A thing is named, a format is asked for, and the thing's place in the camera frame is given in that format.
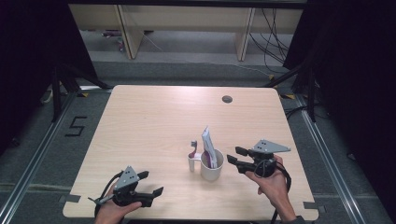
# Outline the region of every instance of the wooden table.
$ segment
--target wooden table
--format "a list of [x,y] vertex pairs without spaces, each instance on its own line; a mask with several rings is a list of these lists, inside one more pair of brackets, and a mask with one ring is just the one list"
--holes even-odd
[[[233,98],[231,103],[222,97]],[[224,163],[214,182],[201,178],[199,165],[190,172],[187,155],[191,140],[203,151],[201,134],[209,126],[215,148],[235,153],[235,147],[253,147],[260,139],[291,148],[279,153],[292,178],[290,200],[296,214],[306,220],[318,211],[304,209],[314,201],[282,105],[274,89],[179,86],[117,86],[96,129],[71,190],[81,196],[66,203],[66,217],[92,217],[94,203],[113,175],[131,165],[140,180],[138,192],[164,187],[150,208],[127,217],[137,219],[269,220],[274,207],[257,194],[256,183]]]

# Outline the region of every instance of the white cup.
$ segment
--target white cup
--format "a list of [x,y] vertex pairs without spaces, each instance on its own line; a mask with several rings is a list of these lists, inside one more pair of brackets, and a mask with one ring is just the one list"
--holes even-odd
[[224,162],[224,156],[223,154],[215,149],[216,152],[216,159],[218,161],[218,168],[211,169],[207,165],[207,160],[206,156],[204,154],[200,153],[195,153],[194,158],[188,158],[189,159],[189,166],[190,166],[190,171],[194,172],[194,164],[196,161],[201,162],[201,176],[208,181],[215,181],[219,178],[220,173],[221,173],[221,168]]

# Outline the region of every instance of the black sleeve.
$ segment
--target black sleeve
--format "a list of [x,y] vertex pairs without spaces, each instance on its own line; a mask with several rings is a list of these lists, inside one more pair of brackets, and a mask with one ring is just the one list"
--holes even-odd
[[283,224],[305,224],[305,220],[301,216],[297,216],[296,219],[290,222],[282,222]]

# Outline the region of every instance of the gray floor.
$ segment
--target gray floor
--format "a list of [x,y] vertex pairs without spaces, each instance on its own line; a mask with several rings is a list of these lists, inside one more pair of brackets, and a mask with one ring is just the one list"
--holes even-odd
[[[117,37],[105,38],[101,31],[82,31],[87,49],[97,74],[107,84],[135,85],[202,85],[259,87],[269,82],[269,76],[286,72],[281,63],[264,56],[252,41],[247,47],[243,62],[236,60],[232,34],[195,32],[148,33],[135,60],[129,60],[120,51]],[[288,45],[291,35],[282,35]],[[81,86],[91,86],[79,80]],[[290,93],[292,79],[277,87],[279,93]],[[15,211],[11,223],[93,223],[92,218],[74,219],[63,216],[63,197],[73,186],[86,150],[109,97],[108,92],[90,92],[87,97],[76,97],[65,110],[62,122],[48,151],[34,173],[26,194]],[[285,109],[298,106],[298,100],[281,99]],[[331,153],[337,169],[356,200],[365,223],[392,223],[381,202],[372,190],[356,162],[349,159],[347,147],[342,141],[323,107],[316,107],[317,126]],[[85,116],[78,125],[84,126],[79,137],[67,137],[75,133],[70,129],[75,116]],[[10,147],[0,158],[0,203],[4,204],[13,186],[18,183],[41,146],[51,125],[52,104],[44,104],[36,112],[19,135],[21,144]],[[304,113],[301,111],[289,119],[290,129],[299,150],[308,182],[319,209],[316,223],[356,223],[348,214],[342,197],[332,181],[314,141]]]

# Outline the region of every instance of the human hand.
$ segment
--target human hand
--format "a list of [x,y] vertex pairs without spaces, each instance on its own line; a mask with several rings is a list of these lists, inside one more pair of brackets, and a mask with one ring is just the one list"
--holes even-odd
[[[274,155],[274,158],[283,166],[281,157]],[[258,194],[265,194],[267,196],[271,205],[276,208],[282,221],[292,221],[296,218],[289,200],[286,178],[281,171],[275,169],[274,173],[268,177],[259,177],[250,171],[245,172],[245,175],[259,185]]]
[[[106,196],[113,192],[115,184],[111,186]],[[95,224],[118,224],[125,215],[142,206],[141,202],[131,203],[126,206],[118,206],[113,200],[108,200],[101,205],[98,214],[96,215]]]

